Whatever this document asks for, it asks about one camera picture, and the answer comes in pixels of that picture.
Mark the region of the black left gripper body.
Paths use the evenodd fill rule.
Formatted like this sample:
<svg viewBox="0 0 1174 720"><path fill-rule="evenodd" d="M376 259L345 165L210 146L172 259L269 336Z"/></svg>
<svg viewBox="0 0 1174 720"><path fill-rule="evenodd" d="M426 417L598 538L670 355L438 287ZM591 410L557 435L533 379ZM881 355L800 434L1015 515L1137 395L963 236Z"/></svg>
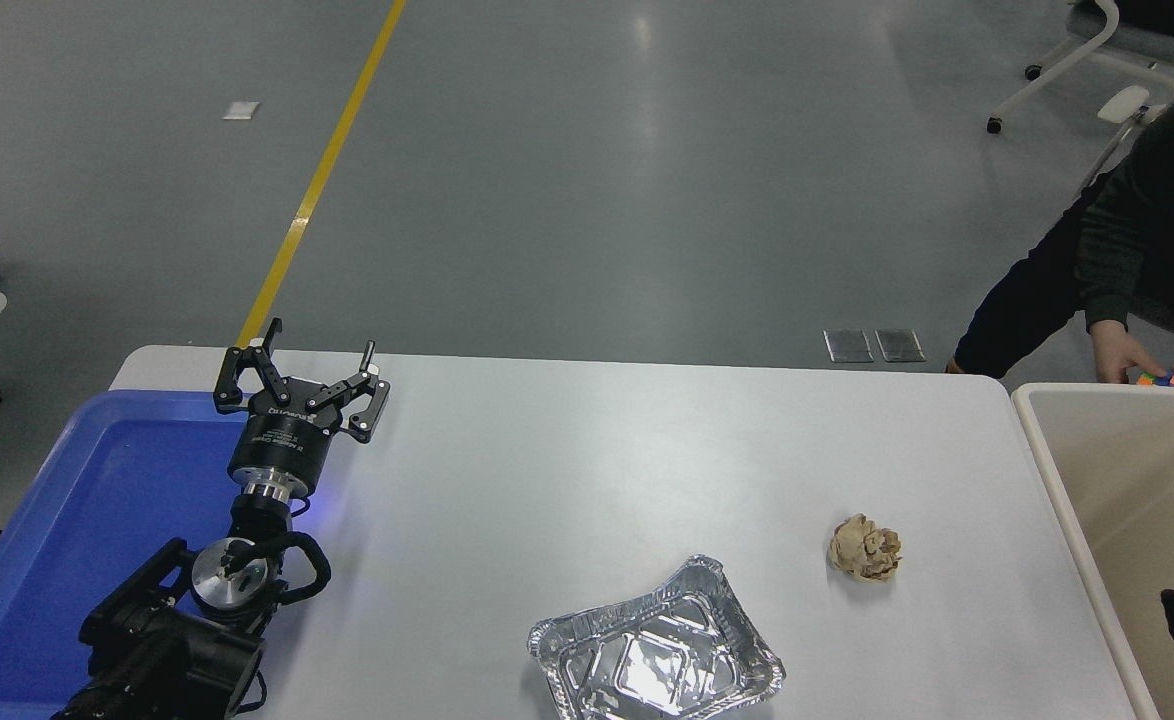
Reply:
<svg viewBox="0 0 1174 720"><path fill-rule="evenodd" d="M285 475L294 493L313 493L337 429L340 411L322 408L309 411L302 404L281 408L271 397L254 398L227 475L239 486L266 475Z"/></svg>

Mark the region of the person's right hand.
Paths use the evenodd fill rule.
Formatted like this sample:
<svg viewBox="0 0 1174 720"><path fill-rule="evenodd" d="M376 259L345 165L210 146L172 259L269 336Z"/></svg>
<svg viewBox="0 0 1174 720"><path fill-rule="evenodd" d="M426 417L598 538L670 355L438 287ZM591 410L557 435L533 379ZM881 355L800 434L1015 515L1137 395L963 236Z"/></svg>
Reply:
<svg viewBox="0 0 1174 720"><path fill-rule="evenodd" d="M1127 325L1116 319L1100 319L1087 328L1093 357L1095 378L1105 384L1127 384L1131 369L1153 377L1167 374L1167 368L1160 365L1151 356L1143 343L1128 334Z"/></svg>

